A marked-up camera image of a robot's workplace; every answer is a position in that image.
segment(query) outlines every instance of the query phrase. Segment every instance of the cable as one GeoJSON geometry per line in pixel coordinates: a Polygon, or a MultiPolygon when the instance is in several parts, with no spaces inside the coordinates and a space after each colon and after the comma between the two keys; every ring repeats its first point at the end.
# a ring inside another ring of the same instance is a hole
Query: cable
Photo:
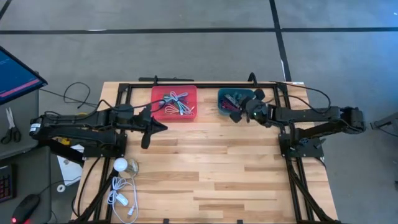
{"type": "Polygon", "coordinates": [[[83,182],[83,185],[81,186],[80,195],[79,195],[79,201],[77,202],[77,214],[78,214],[77,217],[80,216],[80,201],[81,201],[81,196],[83,195],[83,191],[84,191],[84,189],[85,189],[85,186],[86,186],[86,183],[87,183],[87,180],[88,180],[88,176],[90,176],[91,171],[93,170],[95,164],[97,164],[97,162],[98,162],[99,160],[100,160],[100,157],[98,157],[98,158],[94,161],[93,165],[91,165],[90,169],[88,170],[88,173],[87,173],[87,176],[86,176],[86,178],[85,178],[85,181],[83,182]]]}
{"type": "Polygon", "coordinates": [[[168,96],[164,96],[164,104],[168,104],[165,107],[165,113],[168,114],[174,114],[174,113],[179,113],[180,115],[191,115],[192,114],[192,110],[195,107],[189,108],[187,105],[183,104],[182,101],[180,100],[183,97],[188,96],[188,93],[181,93],[179,95],[177,95],[174,91],[171,91],[170,94],[168,96]]]}
{"type": "Polygon", "coordinates": [[[59,181],[56,181],[56,182],[54,182],[54,183],[51,183],[51,184],[49,184],[48,186],[46,186],[40,193],[38,193],[38,195],[41,195],[45,190],[47,190],[49,187],[53,186],[54,184],[61,183],[61,182],[65,182],[65,181],[70,181],[70,182],[72,182],[72,181],[76,180],[77,178],[80,178],[80,176],[74,178],[73,180],[59,180],[59,181]]]}
{"type": "Polygon", "coordinates": [[[158,111],[160,111],[161,109],[163,109],[163,107],[165,106],[166,104],[164,103],[164,104],[162,104],[159,108],[157,108],[156,110],[153,110],[153,111],[150,111],[151,113],[155,113],[155,112],[158,112],[158,111]]]}
{"type": "Polygon", "coordinates": [[[67,91],[69,90],[69,88],[72,87],[73,85],[76,85],[76,84],[84,85],[84,86],[87,87],[87,89],[88,89],[88,93],[87,93],[87,95],[86,95],[85,100],[83,100],[83,102],[81,102],[81,104],[77,107],[77,108],[79,109],[79,108],[81,108],[81,106],[83,106],[84,104],[86,104],[86,101],[87,101],[87,99],[88,99],[88,97],[90,96],[90,93],[91,93],[91,88],[90,88],[86,83],[74,82],[74,83],[70,84],[70,85],[65,89],[65,92],[63,92],[63,102],[64,102],[64,103],[79,103],[79,102],[76,102],[76,101],[75,101],[75,102],[73,102],[73,101],[66,101],[66,99],[65,99],[65,95],[67,94],[67,91]]]}
{"type": "Polygon", "coordinates": [[[137,202],[137,190],[136,190],[136,184],[135,184],[135,182],[134,182],[134,178],[133,177],[131,177],[131,181],[132,181],[132,184],[131,183],[129,183],[126,179],[124,179],[124,178],[120,178],[120,177],[113,177],[112,178],[112,190],[110,191],[110,193],[109,193],[109,195],[108,195],[108,199],[107,199],[107,203],[109,204],[109,205],[112,205],[112,209],[113,209],[113,212],[116,214],[116,216],[119,218],[119,220],[121,221],[121,222],[123,222],[124,224],[132,224],[132,223],[134,223],[136,220],[137,220],[137,218],[138,218],[138,213],[139,213],[139,211],[138,211],[138,202],[137,202]],[[131,209],[130,209],[130,211],[129,211],[129,213],[128,213],[128,216],[130,217],[133,213],[134,213],[134,210],[136,210],[136,216],[134,217],[134,219],[133,219],[133,221],[132,222],[125,222],[125,221],[123,221],[121,218],[120,218],[120,216],[118,215],[118,213],[115,211],[115,209],[114,209],[114,204],[118,201],[117,199],[116,199],[116,197],[119,195],[118,194],[118,190],[121,190],[123,187],[125,187],[126,185],[130,185],[131,187],[132,187],[132,189],[133,189],[133,191],[134,191],[134,204],[132,205],[132,207],[131,207],[131,209]]]}
{"type": "Polygon", "coordinates": [[[265,101],[264,103],[270,103],[274,98],[270,99],[269,101],[265,101]]]}
{"type": "Polygon", "coordinates": [[[79,216],[77,215],[76,211],[75,211],[75,208],[74,208],[75,200],[76,200],[76,195],[73,197],[72,203],[71,203],[72,212],[73,212],[73,214],[76,215],[76,217],[79,217],[79,216]]]}
{"type": "MultiPolygon", "coordinates": [[[[51,94],[53,94],[53,95],[55,95],[55,96],[59,96],[59,97],[62,97],[62,98],[66,98],[66,99],[68,99],[68,100],[73,100],[73,101],[75,101],[76,103],[83,103],[83,101],[76,100],[76,99],[74,99],[74,98],[70,98],[70,97],[67,97],[67,96],[63,96],[63,95],[61,95],[61,94],[54,93],[54,92],[49,91],[49,90],[40,89],[40,91],[44,91],[44,92],[46,92],[46,93],[51,93],[51,94]]],[[[88,102],[85,102],[85,105],[90,106],[90,107],[95,107],[95,106],[96,106],[95,103],[88,103],[88,102]]]]}
{"type": "Polygon", "coordinates": [[[55,213],[51,210],[51,213],[54,215],[54,218],[55,218],[55,223],[58,223],[58,218],[57,218],[57,216],[55,215],[55,213]]]}
{"type": "Polygon", "coordinates": [[[325,167],[325,169],[327,169],[325,162],[320,157],[315,157],[315,159],[318,160],[320,163],[322,163],[322,165],[325,167]]]}
{"type": "Polygon", "coordinates": [[[315,111],[316,113],[323,114],[323,113],[328,112],[330,110],[330,108],[331,108],[331,101],[330,101],[329,96],[326,93],[324,93],[324,92],[322,92],[320,90],[317,90],[317,89],[314,89],[314,88],[310,88],[310,87],[305,87],[305,86],[293,85],[293,84],[284,83],[284,82],[277,82],[277,81],[271,81],[271,82],[278,83],[278,84],[286,84],[286,85],[289,85],[289,86],[295,86],[295,87],[303,88],[303,89],[306,89],[306,90],[312,90],[312,91],[316,91],[318,93],[321,93],[328,100],[328,107],[325,110],[315,109],[314,107],[312,107],[310,104],[308,104],[303,99],[301,99],[301,98],[299,98],[297,96],[288,95],[288,97],[296,98],[296,99],[300,100],[301,102],[305,103],[309,108],[311,108],[311,110],[315,111]]]}
{"type": "MultiPolygon", "coordinates": [[[[97,112],[97,110],[98,110],[98,108],[100,107],[100,104],[101,104],[102,102],[105,103],[109,108],[111,108],[111,110],[114,110],[114,111],[129,111],[129,110],[133,110],[133,109],[136,109],[136,108],[142,108],[142,107],[145,107],[145,106],[148,106],[148,105],[152,105],[152,104],[158,103],[158,102],[160,102],[160,101],[164,101],[164,100],[155,100],[155,101],[152,101],[152,102],[147,103],[147,104],[145,104],[145,105],[133,106],[132,108],[128,108],[128,109],[125,109],[125,110],[119,110],[119,109],[116,109],[115,107],[113,107],[112,105],[110,105],[106,100],[100,100],[100,101],[98,102],[98,104],[95,106],[95,109],[94,109],[92,112],[88,113],[88,114],[85,115],[85,116],[76,116],[76,118],[75,118],[74,120],[75,120],[75,121],[78,121],[78,120],[86,119],[86,118],[89,118],[90,116],[93,116],[93,115],[97,112]]],[[[57,115],[57,116],[61,116],[61,115],[60,115],[59,113],[54,112],[54,111],[44,111],[44,115],[45,115],[48,119],[50,119],[50,120],[52,120],[52,121],[69,121],[69,120],[70,120],[70,118],[64,118],[64,119],[51,118],[50,116],[47,116],[47,114],[49,114],[49,113],[55,114],[55,115],[57,115]]]]}
{"type": "Polygon", "coordinates": [[[358,129],[358,128],[352,127],[351,125],[349,125],[349,124],[347,123],[347,121],[345,121],[345,120],[343,120],[343,119],[341,119],[341,118],[339,119],[339,121],[342,121],[343,123],[345,123],[345,125],[347,125],[347,127],[351,128],[351,129],[354,130],[354,131],[363,132],[363,130],[360,130],[360,129],[358,129]]]}

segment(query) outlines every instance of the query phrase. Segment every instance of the monitor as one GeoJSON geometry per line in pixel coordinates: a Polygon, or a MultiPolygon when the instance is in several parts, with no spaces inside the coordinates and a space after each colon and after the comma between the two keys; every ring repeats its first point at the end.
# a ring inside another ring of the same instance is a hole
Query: monitor
{"type": "Polygon", "coordinates": [[[0,46],[0,105],[46,84],[37,72],[0,46]]]}

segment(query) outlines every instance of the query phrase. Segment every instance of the black cable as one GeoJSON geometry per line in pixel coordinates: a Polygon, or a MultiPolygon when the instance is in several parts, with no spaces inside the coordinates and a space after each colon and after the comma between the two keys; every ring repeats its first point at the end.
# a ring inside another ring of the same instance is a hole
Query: black cable
{"type": "MultiPolygon", "coordinates": [[[[110,105],[106,100],[100,100],[98,102],[97,106],[95,107],[95,109],[92,112],[90,112],[90,113],[88,113],[87,115],[84,115],[84,116],[76,116],[76,118],[74,120],[78,121],[78,120],[86,119],[86,118],[89,118],[90,116],[93,116],[97,112],[97,110],[100,107],[100,104],[102,102],[105,103],[109,108],[111,108],[111,110],[114,110],[114,111],[129,111],[129,110],[133,110],[133,109],[136,109],[136,108],[142,108],[142,107],[145,107],[145,106],[148,106],[148,105],[152,105],[152,104],[158,103],[160,101],[164,101],[165,102],[165,100],[155,100],[155,101],[152,101],[152,102],[147,103],[145,105],[133,106],[132,108],[128,108],[128,109],[125,109],[125,110],[119,110],[119,109],[116,109],[115,107],[113,107],[112,105],[110,105]]],[[[60,114],[58,114],[58,113],[56,113],[54,111],[44,111],[44,115],[47,116],[48,113],[52,113],[52,114],[56,114],[57,116],[60,116],[60,114]]],[[[47,116],[47,118],[52,120],[52,121],[70,121],[70,118],[58,119],[58,118],[51,118],[50,116],[47,116]]]]}
{"type": "Polygon", "coordinates": [[[74,207],[75,200],[76,200],[76,195],[73,197],[72,204],[71,204],[71,206],[72,206],[72,212],[73,212],[73,214],[76,215],[76,217],[79,217],[79,216],[77,215],[77,213],[76,213],[76,211],[75,211],[75,207],[74,207]]]}
{"type": "Polygon", "coordinates": [[[54,183],[51,183],[51,184],[49,184],[48,186],[46,186],[40,193],[38,193],[38,195],[41,195],[45,190],[47,190],[49,187],[53,186],[54,184],[61,183],[61,182],[65,182],[65,181],[74,181],[74,180],[76,180],[76,179],[79,178],[79,177],[76,177],[76,178],[74,178],[73,180],[59,180],[59,181],[56,181],[56,182],[54,182],[54,183]]]}
{"type": "Polygon", "coordinates": [[[57,216],[55,215],[55,213],[53,212],[53,210],[51,210],[51,213],[54,215],[55,223],[58,223],[58,218],[57,218],[57,216]]]}
{"type": "Polygon", "coordinates": [[[349,125],[347,123],[347,121],[343,120],[343,119],[339,119],[339,121],[342,121],[343,123],[345,123],[345,125],[347,125],[347,127],[351,128],[352,130],[358,131],[358,132],[363,132],[363,130],[360,130],[358,128],[352,127],[351,125],[349,125]]]}
{"type": "Polygon", "coordinates": [[[80,190],[80,195],[79,195],[79,200],[77,201],[77,217],[80,216],[80,201],[81,201],[81,196],[83,195],[83,191],[85,189],[87,180],[88,180],[88,176],[90,176],[91,171],[93,170],[95,164],[97,164],[97,162],[100,160],[100,157],[98,157],[95,162],[93,163],[93,165],[90,167],[90,169],[88,170],[87,176],[85,178],[85,181],[83,182],[83,185],[81,186],[81,190],[80,190]]]}
{"type": "MultiPolygon", "coordinates": [[[[76,99],[74,99],[74,98],[70,98],[70,97],[67,97],[67,96],[63,96],[63,95],[61,95],[61,94],[54,93],[54,92],[49,91],[49,90],[40,89],[40,91],[44,91],[44,92],[46,92],[46,93],[51,93],[51,94],[53,94],[53,95],[55,95],[55,96],[59,96],[59,97],[66,98],[66,99],[69,99],[69,100],[73,100],[73,101],[75,101],[76,103],[83,103],[83,101],[81,101],[81,100],[76,100],[76,99]]],[[[95,103],[89,103],[89,102],[85,102],[85,105],[90,106],[90,107],[95,107],[95,106],[96,106],[95,103]]]]}
{"type": "Polygon", "coordinates": [[[315,157],[315,159],[318,160],[320,163],[322,163],[322,165],[323,165],[323,166],[325,167],[325,169],[326,169],[326,164],[325,164],[325,162],[324,162],[321,158],[315,157]]]}
{"type": "Polygon", "coordinates": [[[272,100],[274,100],[274,99],[272,98],[272,99],[270,99],[268,101],[265,101],[264,103],[270,103],[272,100]]]}
{"type": "Polygon", "coordinates": [[[156,110],[153,110],[153,111],[150,111],[151,113],[155,113],[155,112],[158,112],[158,111],[160,111],[165,105],[166,105],[166,101],[165,100],[160,100],[160,101],[164,101],[164,104],[162,104],[159,108],[157,108],[156,110]]]}
{"type": "Polygon", "coordinates": [[[86,101],[87,101],[87,99],[88,99],[88,97],[90,96],[90,93],[91,93],[91,88],[90,88],[86,83],[74,82],[74,83],[70,84],[70,85],[65,89],[65,92],[63,92],[63,102],[64,102],[64,103],[80,103],[80,102],[76,102],[76,101],[66,101],[66,94],[67,94],[67,91],[69,90],[70,87],[72,87],[73,85],[76,85],[76,84],[84,85],[84,86],[87,87],[87,89],[88,89],[88,93],[87,93],[87,95],[86,95],[85,100],[83,100],[83,102],[81,102],[81,104],[77,107],[78,109],[80,109],[81,106],[83,106],[84,104],[86,104],[86,101]]]}
{"type": "Polygon", "coordinates": [[[304,101],[304,100],[301,99],[300,97],[288,95],[288,97],[296,98],[296,99],[300,100],[301,102],[305,103],[309,108],[311,108],[311,110],[315,111],[316,113],[323,114],[323,113],[328,112],[328,111],[330,110],[330,108],[331,108],[331,101],[330,101],[329,96],[328,96],[326,93],[324,93],[324,92],[322,92],[322,91],[320,91],[320,90],[317,90],[317,89],[314,89],[314,88],[310,88],[310,87],[305,87],[305,86],[293,85],[293,84],[284,83],[284,82],[277,82],[277,81],[271,81],[271,82],[278,83],[278,84],[286,84],[286,85],[289,85],[289,86],[299,87],[299,88],[303,88],[303,89],[306,89],[306,90],[312,90],[312,91],[316,91],[316,92],[318,92],[318,93],[321,93],[321,94],[322,94],[323,96],[325,96],[326,99],[328,100],[328,107],[327,107],[325,110],[318,110],[318,109],[315,109],[313,106],[311,106],[310,104],[308,104],[306,101],[304,101]]]}

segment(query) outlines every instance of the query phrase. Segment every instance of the wooden tabletop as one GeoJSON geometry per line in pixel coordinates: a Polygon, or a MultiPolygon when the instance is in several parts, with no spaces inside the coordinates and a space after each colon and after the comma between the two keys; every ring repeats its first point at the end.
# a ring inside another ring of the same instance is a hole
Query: wooden tabletop
{"type": "MultiPolygon", "coordinates": [[[[118,85],[118,82],[104,83],[101,99],[114,105],[118,85]]],[[[273,99],[271,89],[264,91],[264,101],[273,99]]],[[[139,163],[135,177],[137,223],[162,223],[164,218],[171,223],[236,223],[238,219],[244,223],[295,223],[286,164],[277,140],[279,129],[265,128],[254,121],[233,123],[218,113],[217,92],[217,88],[198,88],[198,113],[194,122],[162,122],[169,129],[153,135],[148,149],[140,147],[141,133],[126,132],[125,158],[139,163]]],[[[150,93],[150,88],[133,89],[131,104],[150,102],[150,93]]],[[[308,101],[302,88],[290,86],[289,94],[308,101]]],[[[307,108],[294,98],[290,104],[293,109],[307,108]]],[[[311,126],[312,123],[297,125],[311,126]]],[[[91,158],[85,162],[82,180],[94,161],[91,158]]],[[[325,168],[312,158],[304,158],[303,163],[310,193],[326,214],[337,219],[325,168]]],[[[81,211],[98,191],[102,168],[103,159],[100,159],[83,191],[81,211]]],[[[123,195],[133,200],[128,187],[123,195]]],[[[306,218],[303,198],[299,195],[302,215],[306,218]]],[[[107,196],[101,218],[105,218],[107,196]]],[[[129,221],[128,210],[116,204],[116,211],[125,222],[129,221]]],[[[115,214],[112,223],[120,223],[115,214]]]]}

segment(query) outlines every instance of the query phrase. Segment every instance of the teal plastic container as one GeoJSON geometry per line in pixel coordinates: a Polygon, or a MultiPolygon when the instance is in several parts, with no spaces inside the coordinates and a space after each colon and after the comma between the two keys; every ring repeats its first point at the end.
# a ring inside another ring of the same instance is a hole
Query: teal plastic container
{"type": "Polygon", "coordinates": [[[254,92],[252,90],[243,89],[243,88],[220,88],[220,90],[218,90],[217,104],[218,104],[218,112],[221,115],[229,116],[229,114],[231,112],[229,110],[225,110],[225,109],[221,108],[220,100],[222,98],[224,98],[225,95],[233,96],[235,93],[242,95],[242,96],[245,95],[250,98],[254,97],[254,92]]]}

